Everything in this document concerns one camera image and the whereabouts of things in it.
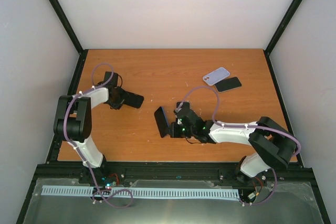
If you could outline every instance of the brown wood surface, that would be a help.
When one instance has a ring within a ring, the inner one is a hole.
[[[181,138],[160,138],[154,111],[164,106],[172,122],[176,102],[193,87],[205,85],[202,76],[218,67],[237,76],[242,87],[219,94],[216,119],[243,123],[269,116],[286,127],[262,49],[89,50],[78,91],[92,86],[91,71],[102,62],[113,65],[125,90],[144,96],[140,109],[124,105],[121,110],[110,110],[101,104],[92,110],[92,137],[108,161],[237,162],[252,154],[253,148],[247,145],[189,144]],[[95,82],[103,80],[107,70],[99,67]],[[215,94],[197,90],[188,100],[204,120],[211,118]],[[79,157],[63,142],[58,160]]]

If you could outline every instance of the wooden tabletop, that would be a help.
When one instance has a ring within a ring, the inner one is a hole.
[[[163,106],[169,122],[173,109],[190,89],[205,85],[202,77],[224,67],[238,77],[242,87],[219,94],[217,120],[251,122],[268,116],[286,128],[262,49],[141,49],[89,50],[78,91],[92,86],[91,71],[108,62],[123,78],[123,89],[144,96],[140,109],[124,105],[111,110],[101,104],[92,110],[92,137],[108,161],[137,162],[237,162],[253,152],[241,144],[189,144],[182,138],[160,138],[154,111]],[[103,80],[108,67],[94,76]],[[211,119],[216,96],[207,89],[197,90],[188,99],[203,120]],[[80,160],[63,142],[59,161]]]

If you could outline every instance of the black frame bar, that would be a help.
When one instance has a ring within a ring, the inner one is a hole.
[[[85,64],[85,60],[88,54],[88,50],[83,50],[77,36],[72,29],[64,11],[62,10],[58,0],[49,0],[53,6],[57,16],[63,24],[66,32],[68,33],[73,45],[78,51],[79,59],[76,65],[75,72],[73,74],[68,95],[74,94],[77,90],[80,76]],[[293,0],[289,6],[285,16],[280,22],[276,32],[274,33],[270,43],[264,50],[267,65],[277,92],[279,103],[284,114],[288,131],[293,133],[292,127],[289,121],[289,117],[285,108],[284,101],[281,96],[281,92],[278,86],[278,82],[270,61],[270,54],[274,49],[276,43],[280,39],[282,33],[289,24],[294,13],[298,9],[302,0]],[[59,149],[62,143],[62,139],[54,137],[49,154],[47,156],[46,164],[38,165],[31,181],[31,185],[27,192],[26,199],[22,206],[20,215],[17,220],[17,224],[23,223],[27,208],[29,206],[32,193],[34,191],[36,180],[39,178],[79,178],[80,180],[88,180],[90,177],[86,177],[85,168],[82,162],[60,162],[57,161]],[[246,186],[238,185],[232,181],[224,181],[220,179],[220,174],[226,171],[232,171],[237,163],[144,163],[144,162],[107,162],[106,164],[111,170],[124,174],[122,183],[127,186],[129,182],[133,182],[138,179],[164,179],[164,180],[176,180],[176,176],[182,177],[182,180],[210,180],[215,184],[232,186],[236,189],[247,189]],[[266,176],[272,176],[271,172],[267,172]],[[304,168],[301,156],[298,155],[298,163],[291,163],[286,171],[277,171],[277,177],[284,178],[288,182],[309,182],[312,186],[316,201],[319,206],[320,213],[324,223],[330,223],[328,213],[325,209],[323,199],[320,194],[314,173],[311,168]]]
[[[83,52],[83,48],[73,30],[73,28],[70,25],[70,22],[65,15],[61,5],[59,4],[58,0],[49,0],[52,7],[54,8],[55,13],[57,14],[59,20],[61,21],[65,31],[69,35],[69,38],[71,39],[75,49],[77,50],[78,54],[81,54]]]

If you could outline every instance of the transparent plastic sheet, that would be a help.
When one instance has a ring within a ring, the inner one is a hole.
[[[271,184],[261,191],[260,200],[267,197]],[[93,205],[89,197],[41,196],[42,185],[79,184],[76,179],[38,180],[24,223],[323,223],[310,184],[305,182],[279,181],[272,199],[260,206],[242,207],[228,200],[135,199],[131,207],[121,210],[104,203]],[[131,187],[230,188],[181,180],[138,180]],[[126,204],[127,199],[112,202]]]

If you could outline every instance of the white wall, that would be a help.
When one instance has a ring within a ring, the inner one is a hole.
[[[304,164],[336,223],[336,0],[303,0],[271,60]]]
[[[78,54],[48,0],[0,0],[0,216],[15,223]]]
[[[85,48],[265,48],[292,0],[59,0]]]

